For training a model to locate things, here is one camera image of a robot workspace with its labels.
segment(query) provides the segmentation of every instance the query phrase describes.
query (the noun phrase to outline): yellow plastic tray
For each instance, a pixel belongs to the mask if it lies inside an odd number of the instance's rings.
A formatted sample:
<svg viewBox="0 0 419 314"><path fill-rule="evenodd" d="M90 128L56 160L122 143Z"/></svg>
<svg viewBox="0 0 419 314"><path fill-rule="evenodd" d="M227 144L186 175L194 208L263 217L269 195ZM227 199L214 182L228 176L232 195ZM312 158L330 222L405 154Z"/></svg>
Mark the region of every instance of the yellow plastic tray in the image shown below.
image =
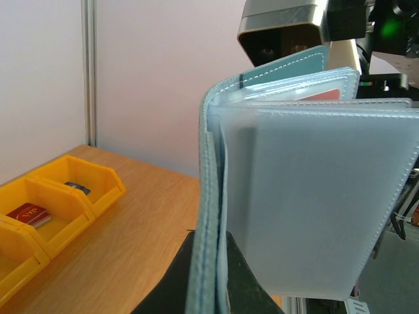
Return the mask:
<svg viewBox="0 0 419 314"><path fill-rule="evenodd" d="M125 186L115 170L69 155L29 172L28 176L67 191L74 191L86 202L96 217L126 193ZM85 195L83 191L65 185L69 181L85 186L90 193Z"/></svg>
<svg viewBox="0 0 419 314"><path fill-rule="evenodd" d="M49 262L29 233L0 222L0 307Z"/></svg>
<svg viewBox="0 0 419 314"><path fill-rule="evenodd" d="M95 216L73 189L65 190L30 177L0 187L0 221L27 231L50 258L91 225ZM6 216L25 203L44 207L51 220L34 228Z"/></svg>

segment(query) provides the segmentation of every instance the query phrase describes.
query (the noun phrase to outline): wooden table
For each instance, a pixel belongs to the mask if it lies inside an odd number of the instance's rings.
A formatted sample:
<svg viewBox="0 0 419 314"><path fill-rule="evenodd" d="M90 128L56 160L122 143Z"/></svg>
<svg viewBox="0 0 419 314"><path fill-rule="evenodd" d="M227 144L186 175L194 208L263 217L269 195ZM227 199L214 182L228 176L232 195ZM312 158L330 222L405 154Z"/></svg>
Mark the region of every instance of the wooden table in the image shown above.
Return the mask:
<svg viewBox="0 0 419 314"><path fill-rule="evenodd" d="M115 169L127 194L10 299L2 314L129 313L195 229L198 179L85 145L69 154Z"/></svg>

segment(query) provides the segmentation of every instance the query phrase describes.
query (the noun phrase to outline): white wall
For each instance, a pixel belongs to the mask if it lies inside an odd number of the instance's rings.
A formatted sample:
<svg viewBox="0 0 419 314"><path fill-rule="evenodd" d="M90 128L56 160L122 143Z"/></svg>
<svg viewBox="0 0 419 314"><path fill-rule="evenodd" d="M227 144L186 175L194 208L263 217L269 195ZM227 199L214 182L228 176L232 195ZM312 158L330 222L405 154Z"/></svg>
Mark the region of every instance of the white wall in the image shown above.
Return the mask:
<svg viewBox="0 0 419 314"><path fill-rule="evenodd" d="M0 1L0 183L85 142L81 2Z"/></svg>
<svg viewBox="0 0 419 314"><path fill-rule="evenodd" d="M244 0L98 1L98 145L198 175L198 108L251 67Z"/></svg>

